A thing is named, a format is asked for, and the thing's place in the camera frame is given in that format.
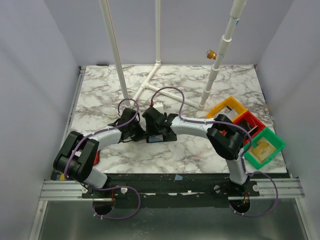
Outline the black leather card holder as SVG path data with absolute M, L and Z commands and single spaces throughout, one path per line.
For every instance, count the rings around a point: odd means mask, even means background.
M 164 143 L 177 141 L 177 135 L 172 130 L 164 131 L 163 133 L 154 133 L 151 131 L 147 131 L 145 134 L 147 143 Z

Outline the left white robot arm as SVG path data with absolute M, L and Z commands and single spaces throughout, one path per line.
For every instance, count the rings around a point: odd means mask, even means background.
M 126 107 L 120 118 L 105 129 L 90 133 L 72 131 L 64 140 L 53 162 L 53 168 L 66 177 L 93 186 L 93 191 L 101 198 L 107 197 L 111 185 L 107 175 L 94 168 L 97 152 L 107 146 L 118 144 L 127 138 L 139 140 L 145 134 L 136 110 Z

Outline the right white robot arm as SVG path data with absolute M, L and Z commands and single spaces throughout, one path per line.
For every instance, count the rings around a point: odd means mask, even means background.
M 208 139 L 216 153 L 226 160 L 230 191 L 241 196 L 248 190 L 249 178 L 243 163 L 245 138 L 251 139 L 243 127 L 234 124 L 226 115 L 209 119 L 183 118 L 178 114 L 161 113 L 150 106 L 142 117 L 146 122 L 146 141 L 155 143 L 174 142 L 178 135 L 190 135 Z

